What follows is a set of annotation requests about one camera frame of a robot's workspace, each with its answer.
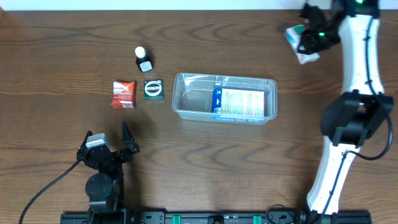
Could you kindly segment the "white green medicine box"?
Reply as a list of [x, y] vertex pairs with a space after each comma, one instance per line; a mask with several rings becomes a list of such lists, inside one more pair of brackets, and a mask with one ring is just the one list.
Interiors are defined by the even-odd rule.
[[289, 27], [285, 30], [285, 37], [289, 44], [291, 45], [294, 53], [296, 54], [298, 58], [299, 64], [303, 65], [308, 62], [314, 62], [320, 58], [318, 53], [306, 55], [306, 54], [301, 54], [298, 52], [297, 47], [299, 46], [300, 39], [301, 39], [301, 34], [305, 30], [305, 26], [303, 24]]

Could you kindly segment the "blue fever patch box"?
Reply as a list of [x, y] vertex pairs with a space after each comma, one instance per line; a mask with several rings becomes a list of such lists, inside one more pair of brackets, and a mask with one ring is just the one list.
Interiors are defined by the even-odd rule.
[[215, 88], [211, 112], [220, 118], [263, 118], [264, 103], [263, 91]]

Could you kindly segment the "clear plastic container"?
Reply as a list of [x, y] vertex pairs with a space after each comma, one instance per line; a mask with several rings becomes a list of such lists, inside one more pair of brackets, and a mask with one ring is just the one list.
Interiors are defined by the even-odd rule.
[[[229, 88], [263, 91], [265, 94], [263, 118], [220, 118], [211, 112], [213, 90]], [[179, 73], [175, 77], [172, 108], [182, 119], [264, 125], [277, 116], [277, 83], [272, 79]]]

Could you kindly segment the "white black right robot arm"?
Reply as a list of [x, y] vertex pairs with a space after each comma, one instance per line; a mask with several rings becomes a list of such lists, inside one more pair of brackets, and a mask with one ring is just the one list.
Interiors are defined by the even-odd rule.
[[319, 53], [336, 44], [343, 53], [341, 94], [322, 113], [323, 154], [300, 223], [371, 222], [369, 213], [341, 213], [339, 199], [354, 159], [381, 159], [393, 141], [394, 100], [384, 93], [379, 76], [379, 16], [378, 1], [332, 1], [329, 19], [309, 3], [300, 12], [308, 27], [298, 53]]

